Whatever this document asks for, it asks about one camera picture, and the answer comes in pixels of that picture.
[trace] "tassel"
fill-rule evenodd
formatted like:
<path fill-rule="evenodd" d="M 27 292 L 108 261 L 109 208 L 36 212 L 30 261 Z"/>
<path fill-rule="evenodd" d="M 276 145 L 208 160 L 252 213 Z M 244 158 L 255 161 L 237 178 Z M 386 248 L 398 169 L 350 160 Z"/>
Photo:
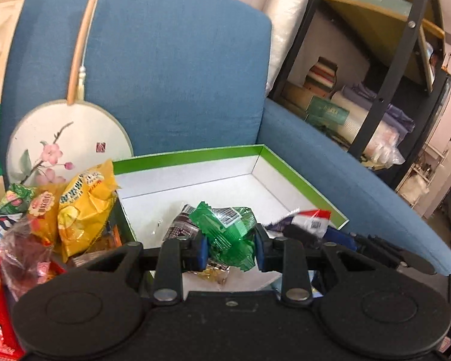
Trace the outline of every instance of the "tassel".
<path fill-rule="evenodd" d="M 77 101 L 85 101 L 85 66 L 81 66 L 78 72 Z"/>

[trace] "blue sofa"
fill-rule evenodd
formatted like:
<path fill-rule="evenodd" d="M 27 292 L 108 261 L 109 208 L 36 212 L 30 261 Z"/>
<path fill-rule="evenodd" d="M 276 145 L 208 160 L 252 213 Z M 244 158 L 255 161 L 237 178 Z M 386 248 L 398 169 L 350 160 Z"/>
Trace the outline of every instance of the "blue sofa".
<path fill-rule="evenodd" d="M 34 107 L 63 98 L 87 0 L 26 0 L 8 60 L 0 157 Z M 236 0 L 99 0 L 87 99 L 125 127 L 135 154 L 263 143 L 350 219 L 451 273 L 451 250 L 349 154 L 265 98 L 271 23 Z"/>

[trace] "yellow snack package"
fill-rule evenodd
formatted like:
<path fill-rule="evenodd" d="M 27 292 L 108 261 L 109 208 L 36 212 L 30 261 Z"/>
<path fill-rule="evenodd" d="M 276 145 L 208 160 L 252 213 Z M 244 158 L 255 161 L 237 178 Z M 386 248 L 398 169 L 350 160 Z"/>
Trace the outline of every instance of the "yellow snack package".
<path fill-rule="evenodd" d="M 112 160 L 73 178 L 60 197 L 59 235 L 63 260 L 87 250 L 100 236 L 117 199 Z"/>
<path fill-rule="evenodd" d="M 37 187 L 35 198 L 28 207 L 31 232 L 41 238 L 44 245 L 54 245 L 57 241 L 57 214 L 60 197 L 66 186 L 65 183 L 60 183 Z"/>

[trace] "green and white box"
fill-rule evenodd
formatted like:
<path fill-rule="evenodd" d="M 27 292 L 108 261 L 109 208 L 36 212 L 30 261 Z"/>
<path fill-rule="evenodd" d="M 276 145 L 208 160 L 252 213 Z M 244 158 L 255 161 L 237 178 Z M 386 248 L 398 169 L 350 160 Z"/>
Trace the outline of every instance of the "green and white box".
<path fill-rule="evenodd" d="M 309 182 L 264 145 L 186 150 L 114 162 L 121 187 L 120 208 L 127 228 L 121 234 L 144 248 L 158 247 L 173 219 L 188 203 L 205 201 L 212 207 L 245 206 L 258 222 L 269 224 L 297 208 L 331 211 L 331 224 L 340 229 L 347 218 Z M 232 267 L 221 290 L 255 291 L 280 276 L 257 267 L 241 272 Z M 219 287 L 191 273 L 183 275 L 189 290 L 217 291 Z"/>

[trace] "bolt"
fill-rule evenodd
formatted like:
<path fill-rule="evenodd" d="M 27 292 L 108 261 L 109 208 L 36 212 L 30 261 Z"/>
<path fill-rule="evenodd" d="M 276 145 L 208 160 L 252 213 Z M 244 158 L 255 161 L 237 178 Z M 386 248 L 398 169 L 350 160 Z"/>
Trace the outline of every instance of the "bolt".
<path fill-rule="evenodd" d="M 174 289 L 162 288 L 154 292 L 154 298 L 157 301 L 174 301 L 177 298 L 177 292 Z"/>
<path fill-rule="evenodd" d="M 310 294 L 306 289 L 292 288 L 286 292 L 286 296 L 289 300 L 304 301 L 309 298 Z"/>

